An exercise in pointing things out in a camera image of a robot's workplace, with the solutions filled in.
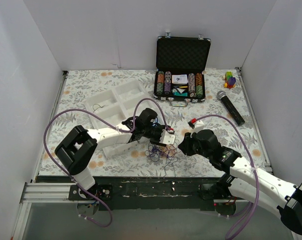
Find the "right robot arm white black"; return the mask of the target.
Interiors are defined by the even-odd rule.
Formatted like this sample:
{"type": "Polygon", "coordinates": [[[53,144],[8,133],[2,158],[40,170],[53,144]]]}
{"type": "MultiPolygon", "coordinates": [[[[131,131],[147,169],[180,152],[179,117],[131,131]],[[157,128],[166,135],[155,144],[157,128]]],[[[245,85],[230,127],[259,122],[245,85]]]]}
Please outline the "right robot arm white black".
{"type": "Polygon", "coordinates": [[[281,180],[272,174],[253,168],[240,153],[222,146],[213,131],[186,133],[178,146],[185,155],[201,155],[218,170],[226,181],[217,186],[218,195],[235,196],[252,203],[280,218],[292,232],[302,236],[302,183],[281,180]]]}

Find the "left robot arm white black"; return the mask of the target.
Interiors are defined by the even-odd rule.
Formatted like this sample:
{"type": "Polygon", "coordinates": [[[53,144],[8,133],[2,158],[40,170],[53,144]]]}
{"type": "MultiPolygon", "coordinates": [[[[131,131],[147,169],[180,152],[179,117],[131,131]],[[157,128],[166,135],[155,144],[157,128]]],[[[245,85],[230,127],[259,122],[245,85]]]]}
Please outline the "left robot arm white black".
{"type": "Polygon", "coordinates": [[[96,182],[88,164],[95,150],[117,144],[130,144],[141,138],[152,144],[166,146],[173,143],[174,131],[156,122],[157,112],[144,109],[140,115],[132,116],[114,127],[85,129],[74,127],[56,147],[55,155],[66,168],[68,174],[78,183],[80,194],[92,200],[97,194],[96,182]]]}

